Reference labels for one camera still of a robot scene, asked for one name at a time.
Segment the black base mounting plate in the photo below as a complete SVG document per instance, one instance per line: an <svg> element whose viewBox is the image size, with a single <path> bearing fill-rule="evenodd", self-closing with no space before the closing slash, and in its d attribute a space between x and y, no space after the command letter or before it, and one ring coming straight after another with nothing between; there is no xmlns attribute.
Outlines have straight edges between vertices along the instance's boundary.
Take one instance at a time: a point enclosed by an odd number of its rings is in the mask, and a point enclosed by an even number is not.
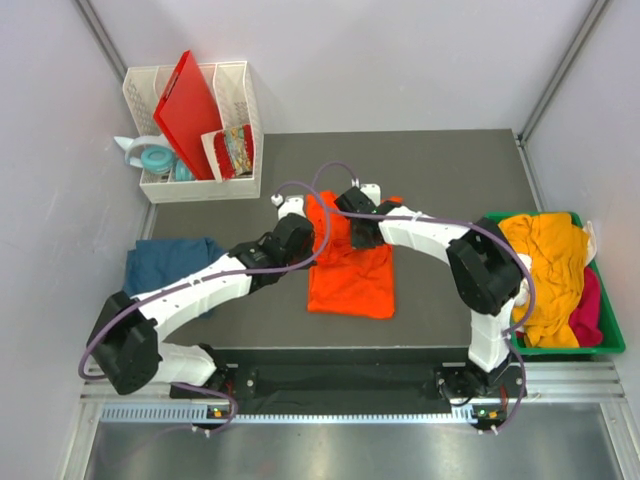
<svg viewBox="0 0 640 480"><path fill-rule="evenodd" d="M462 347L215 349L204 385L233 397L240 413L444 413L452 404L517 398L511 362L483 388L464 375Z"/></svg>

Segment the orange t shirt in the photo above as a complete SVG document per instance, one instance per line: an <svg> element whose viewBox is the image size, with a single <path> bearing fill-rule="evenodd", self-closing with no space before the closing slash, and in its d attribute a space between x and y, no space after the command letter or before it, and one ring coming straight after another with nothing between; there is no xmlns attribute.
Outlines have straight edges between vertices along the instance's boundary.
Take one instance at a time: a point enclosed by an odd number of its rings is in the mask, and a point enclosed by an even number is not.
<svg viewBox="0 0 640 480"><path fill-rule="evenodd" d="M329 219L328 245L310 268L307 310L388 320L395 314L393 249L389 245L356 250L349 220Z"/></svg>

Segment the white perforated organizer basket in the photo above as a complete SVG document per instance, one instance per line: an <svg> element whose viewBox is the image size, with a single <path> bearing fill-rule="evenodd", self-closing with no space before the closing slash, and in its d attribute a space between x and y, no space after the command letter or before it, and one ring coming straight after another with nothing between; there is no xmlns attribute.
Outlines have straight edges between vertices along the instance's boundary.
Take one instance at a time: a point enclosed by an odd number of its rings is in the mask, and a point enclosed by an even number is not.
<svg viewBox="0 0 640 480"><path fill-rule="evenodd" d="M153 204L255 199L260 196L264 134L250 67L246 61L232 61L203 63L199 68L215 97L223 126L251 126L253 171L250 175L222 182L179 182L173 172L155 175L144 171L139 186ZM132 67L127 71L122 92L139 135L160 133L152 114L172 71L171 65Z"/></svg>

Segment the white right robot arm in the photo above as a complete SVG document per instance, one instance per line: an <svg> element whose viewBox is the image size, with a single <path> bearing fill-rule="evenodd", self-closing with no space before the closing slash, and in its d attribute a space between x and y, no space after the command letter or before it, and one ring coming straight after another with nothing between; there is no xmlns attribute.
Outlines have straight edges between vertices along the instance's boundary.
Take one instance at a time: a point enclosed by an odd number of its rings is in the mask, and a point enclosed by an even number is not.
<svg viewBox="0 0 640 480"><path fill-rule="evenodd" d="M450 267L456 290L471 312L467 384L481 396L498 389L510 356L505 331L524 274L497 223L486 217L473 224L450 223L395 201L377 205L358 187L334 205L350 221L354 248L406 247Z"/></svg>

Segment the red patterned booklet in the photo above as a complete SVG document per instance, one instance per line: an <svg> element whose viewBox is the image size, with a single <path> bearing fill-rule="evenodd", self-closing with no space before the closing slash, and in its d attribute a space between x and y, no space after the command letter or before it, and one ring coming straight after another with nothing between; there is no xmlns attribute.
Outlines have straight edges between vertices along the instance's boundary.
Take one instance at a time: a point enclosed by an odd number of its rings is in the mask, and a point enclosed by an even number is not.
<svg viewBox="0 0 640 480"><path fill-rule="evenodd" d="M201 142L215 181L225 182L253 173L254 139L249 124L205 133Z"/></svg>

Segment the magenta t shirt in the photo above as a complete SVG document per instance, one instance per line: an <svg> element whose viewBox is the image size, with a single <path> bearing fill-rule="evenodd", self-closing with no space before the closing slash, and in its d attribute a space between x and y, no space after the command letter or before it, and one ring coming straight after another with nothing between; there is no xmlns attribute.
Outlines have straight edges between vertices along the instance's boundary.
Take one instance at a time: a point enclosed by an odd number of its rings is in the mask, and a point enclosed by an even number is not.
<svg viewBox="0 0 640 480"><path fill-rule="evenodd" d="M599 346L603 333L599 328L601 285L590 267L584 269L584 288L581 299L569 317L569 325L581 348Z"/></svg>

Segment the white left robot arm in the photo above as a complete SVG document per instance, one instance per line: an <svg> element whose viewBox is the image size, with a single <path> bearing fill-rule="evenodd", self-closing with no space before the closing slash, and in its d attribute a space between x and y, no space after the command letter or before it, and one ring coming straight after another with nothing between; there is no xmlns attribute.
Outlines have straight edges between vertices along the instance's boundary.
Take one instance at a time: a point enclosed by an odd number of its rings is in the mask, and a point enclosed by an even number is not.
<svg viewBox="0 0 640 480"><path fill-rule="evenodd" d="M205 396L220 394L227 374L211 349L170 344L168 337L219 305L276 283L292 266L308 265L314 240L312 223L289 213L272 231L179 281L134 297L112 294L87 341L90 357L120 395L151 383L182 383Z"/></svg>

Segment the green plastic bin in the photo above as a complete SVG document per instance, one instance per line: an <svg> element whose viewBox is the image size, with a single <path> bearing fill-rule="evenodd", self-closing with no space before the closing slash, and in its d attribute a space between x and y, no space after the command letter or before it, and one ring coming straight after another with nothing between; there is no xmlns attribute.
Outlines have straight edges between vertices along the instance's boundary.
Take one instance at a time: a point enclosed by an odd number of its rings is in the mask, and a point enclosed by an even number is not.
<svg viewBox="0 0 640 480"><path fill-rule="evenodd" d="M583 223L580 220L577 214L573 212L567 212L567 213L571 215L573 223L578 227L582 228L583 226L586 225L586 223ZM520 215L520 214L527 214L527 215L534 216L542 213L491 212L487 215L487 217L494 220L499 225L500 221L515 215ZM604 284L600 278L600 275L596 266L595 258L588 266L585 266L585 268L586 267L590 267L591 269L594 270L594 272L598 276L598 279L601 285L601 310L600 310L599 328L603 333L602 343L597 347L591 347L591 348L581 348L580 346L572 349L570 348L556 348L556 349L529 348L525 345L525 342L524 342L524 325L523 325L516 331L516 333L512 335L512 341L514 345L517 346L517 348L520 350L520 352L522 352L525 355L551 355L551 354L602 355L602 354L611 354L611 353L621 353L625 350L624 339L622 337L620 328L618 326L618 322L616 320L613 308L607 296Z"/></svg>

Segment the yellow t shirt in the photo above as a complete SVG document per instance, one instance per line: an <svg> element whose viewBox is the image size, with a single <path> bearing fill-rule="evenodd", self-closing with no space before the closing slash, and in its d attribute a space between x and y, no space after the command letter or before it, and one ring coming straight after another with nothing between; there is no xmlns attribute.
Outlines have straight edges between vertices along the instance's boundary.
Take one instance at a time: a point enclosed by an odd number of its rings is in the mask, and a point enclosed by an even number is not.
<svg viewBox="0 0 640 480"><path fill-rule="evenodd" d="M577 348L569 318L581 300L589 236L567 212L520 214L499 222L515 252L528 256L536 291L524 324L529 348Z"/></svg>

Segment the folded blue t shirt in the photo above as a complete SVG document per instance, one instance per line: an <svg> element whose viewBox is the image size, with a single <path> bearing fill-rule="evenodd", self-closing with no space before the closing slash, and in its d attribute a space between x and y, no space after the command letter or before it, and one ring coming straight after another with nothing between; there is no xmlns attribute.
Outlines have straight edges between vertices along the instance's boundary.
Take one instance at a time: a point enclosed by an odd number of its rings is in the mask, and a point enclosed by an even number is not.
<svg viewBox="0 0 640 480"><path fill-rule="evenodd" d="M129 297L155 291L204 269L225 253L208 237L138 240L127 252L122 290Z"/></svg>

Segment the red plastic board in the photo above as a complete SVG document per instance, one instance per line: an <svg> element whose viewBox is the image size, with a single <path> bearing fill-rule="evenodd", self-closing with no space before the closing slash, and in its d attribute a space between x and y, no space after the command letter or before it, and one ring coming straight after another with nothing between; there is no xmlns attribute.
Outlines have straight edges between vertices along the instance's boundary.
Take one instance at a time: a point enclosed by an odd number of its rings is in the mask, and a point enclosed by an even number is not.
<svg viewBox="0 0 640 480"><path fill-rule="evenodd" d="M217 103L194 55L185 51L160 95L153 119L197 180L214 180L201 136L222 128Z"/></svg>

